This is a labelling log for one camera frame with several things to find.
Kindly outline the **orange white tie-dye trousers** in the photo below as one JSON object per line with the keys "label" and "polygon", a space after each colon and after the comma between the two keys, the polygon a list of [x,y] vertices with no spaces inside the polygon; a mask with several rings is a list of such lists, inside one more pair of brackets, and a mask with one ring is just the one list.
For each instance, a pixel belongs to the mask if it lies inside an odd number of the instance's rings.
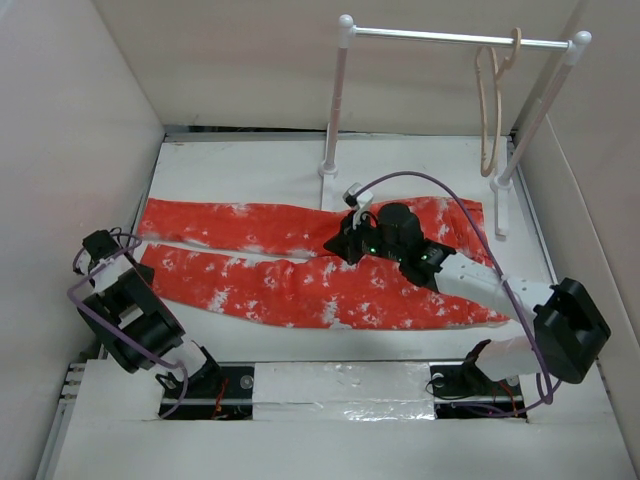
{"label": "orange white tie-dye trousers", "polygon": [[342,214],[283,204],[147,202],[138,233],[160,297],[286,328],[438,330],[503,315],[412,285],[387,260],[324,249]]}

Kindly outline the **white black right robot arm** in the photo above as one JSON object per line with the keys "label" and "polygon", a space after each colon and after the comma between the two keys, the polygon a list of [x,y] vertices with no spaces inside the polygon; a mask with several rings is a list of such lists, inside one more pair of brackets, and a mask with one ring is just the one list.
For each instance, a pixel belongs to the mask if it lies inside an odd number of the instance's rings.
{"label": "white black right robot arm", "polygon": [[454,248],[427,239],[418,217],[402,203],[378,214],[349,213],[324,247],[350,265],[371,255],[398,264],[411,284],[458,297],[520,321],[524,335],[480,342],[465,358],[462,381],[483,394],[499,380],[548,373],[581,383],[611,336],[585,287],[565,278],[556,285],[512,277]]}

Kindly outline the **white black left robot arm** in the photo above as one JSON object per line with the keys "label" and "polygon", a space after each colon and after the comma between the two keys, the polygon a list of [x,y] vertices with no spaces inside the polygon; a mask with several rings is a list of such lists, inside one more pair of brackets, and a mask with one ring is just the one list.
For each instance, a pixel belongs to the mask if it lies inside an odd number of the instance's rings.
{"label": "white black left robot arm", "polygon": [[168,397],[213,397],[224,385],[221,367],[206,348],[189,341],[182,325],[154,293],[155,271],[138,262],[139,239],[117,229],[85,237],[73,262],[83,279],[68,291],[99,342],[127,372],[161,366],[156,379]]}

